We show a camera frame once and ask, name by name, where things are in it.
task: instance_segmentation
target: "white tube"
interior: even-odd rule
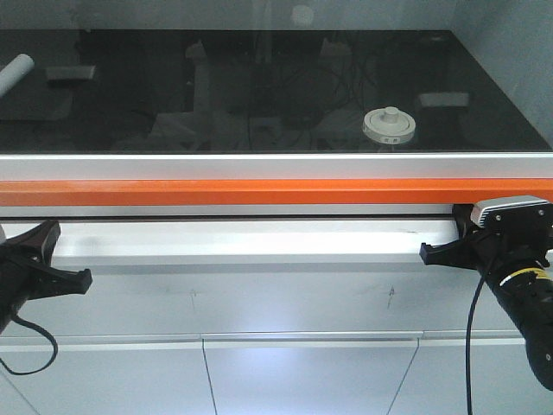
[[[0,71],[0,98],[13,88],[17,82],[31,72],[35,62],[27,54],[19,54],[2,71]]]

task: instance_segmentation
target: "white round object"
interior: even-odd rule
[[[363,119],[363,132],[379,144],[408,143],[415,136],[415,129],[415,119],[395,106],[373,110]]]
[[[307,28],[313,24],[315,12],[305,4],[298,4],[292,9],[291,19],[296,26]]]

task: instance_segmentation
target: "white knob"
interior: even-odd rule
[[[386,106],[382,113],[382,120],[388,124],[396,124],[399,120],[399,110],[395,106]]]
[[[363,132],[379,144],[408,143],[415,136],[415,129],[415,119],[395,106],[372,110],[363,119]]]

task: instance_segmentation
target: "orange bar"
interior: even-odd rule
[[[553,201],[553,179],[0,182],[0,206],[474,203],[511,195]]]

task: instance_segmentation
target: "black cable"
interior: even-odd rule
[[[52,356],[50,357],[50,360],[40,369],[32,370],[30,372],[16,372],[8,367],[6,363],[0,359],[0,364],[8,371],[9,374],[14,374],[15,376],[26,376],[28,374],[38,374],[39,372],[43,371],[44,369],[50,367],[52,363],[54,363],[55,358],[58,355],[58,342],[54,339],[54,337],[48,333],[44,328],[39,326],[38,324],[34,324],[33,322],[28,322],[27,320],[23,320],[21,317],[17,315],[17,312],[15,310],[11,313],[11,320],[20,326],[26,327],[28,329],[32,329],[36,331],[39,335],[43,335],[48,339],[48,341],[52,344]]]
[[[470,309],[468,311],[467,333],[465,334],[465,383],[467,387],[467,415],[473,415],[473,391],[470,375],[470,338],[473,330],[474,312],[476,310],[476,303],[478,302],[478,298],[480,297],[480,293],[482,292],[482,288],[484,287],[484,283],[486,282],[487,276],[490,273],[490,270],[492,269],[496,258],[497,256],[490,261],[490,264],[486,267],[484,274],[480,277],[480,281],[478,282],[476,290],[474,291],[473,301],[471,302]]]

